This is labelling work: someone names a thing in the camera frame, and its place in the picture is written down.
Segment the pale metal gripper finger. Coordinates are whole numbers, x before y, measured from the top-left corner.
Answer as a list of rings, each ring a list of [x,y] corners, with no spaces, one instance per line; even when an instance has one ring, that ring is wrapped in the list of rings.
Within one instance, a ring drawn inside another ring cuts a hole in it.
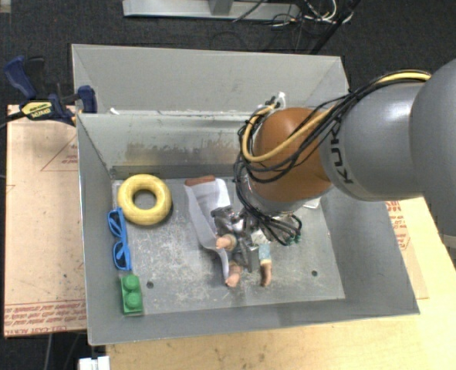
[[[245,266],[248,272],[256,271],[259,268],[258,250],[258,245],[248,245],[244,249]]]

